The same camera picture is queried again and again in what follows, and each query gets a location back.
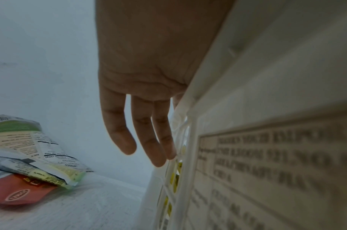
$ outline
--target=oval logo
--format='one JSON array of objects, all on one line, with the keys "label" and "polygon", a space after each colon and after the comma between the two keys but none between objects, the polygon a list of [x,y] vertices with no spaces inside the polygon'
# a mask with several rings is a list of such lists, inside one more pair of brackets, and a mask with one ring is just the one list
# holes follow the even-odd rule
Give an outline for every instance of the oval logo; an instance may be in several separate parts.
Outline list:
[{"label": "oval logo", "polygon": [[23,189],[23,190],[19,190],[18,192],[12,193],[11,195],[9,195],[5,201],[15,201],[15,200],[19,200],[22,197],[26,196],[28,193],[30,192],[29,189]]}]

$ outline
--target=white tabletop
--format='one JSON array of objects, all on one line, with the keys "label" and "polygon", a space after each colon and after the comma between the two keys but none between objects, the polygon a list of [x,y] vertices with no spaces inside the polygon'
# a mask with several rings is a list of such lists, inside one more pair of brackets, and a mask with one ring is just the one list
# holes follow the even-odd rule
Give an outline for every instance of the white tabletop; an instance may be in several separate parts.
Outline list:
[{"label": "white tabletop", "polygon": [[88,174],[73,191],[0,208],[0,230],[130,230],[144,189]]}]

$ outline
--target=wall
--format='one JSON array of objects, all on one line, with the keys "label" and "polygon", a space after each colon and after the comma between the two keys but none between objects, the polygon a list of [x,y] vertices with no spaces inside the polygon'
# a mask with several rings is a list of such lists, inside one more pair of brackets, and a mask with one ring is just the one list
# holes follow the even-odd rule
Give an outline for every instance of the wall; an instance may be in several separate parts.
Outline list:
[{"label": "wall", "polygon": [[0,0],[0,114],[38,121],[97,173],[146,187],[142,147],[125,156],[107,135],[97,66],[93,0]]}]

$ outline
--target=human hand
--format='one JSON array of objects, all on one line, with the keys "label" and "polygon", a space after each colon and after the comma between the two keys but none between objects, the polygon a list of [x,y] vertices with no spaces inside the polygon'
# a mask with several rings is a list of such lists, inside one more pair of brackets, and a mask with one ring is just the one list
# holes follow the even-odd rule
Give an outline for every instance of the human hand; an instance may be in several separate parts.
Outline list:
[{"label": "human hand", "polygon": [[232,2],[96,0],[101,109],[123,153],[137,148],[124,116],[130,94],[133,125],[152,163],[160,167],[175,158],[170,99],[178,103]]}]

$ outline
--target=stack of packets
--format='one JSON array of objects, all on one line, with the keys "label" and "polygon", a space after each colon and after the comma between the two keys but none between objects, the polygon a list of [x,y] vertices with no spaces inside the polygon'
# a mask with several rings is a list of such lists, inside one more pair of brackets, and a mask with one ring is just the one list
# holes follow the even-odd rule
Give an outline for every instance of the stack of packets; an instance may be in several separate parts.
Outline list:
[{"label": "stack of packets", "polygon": [[38,122],[0,115],[0,204],[35,203],[59,186],[74,188],[86,172]]}]

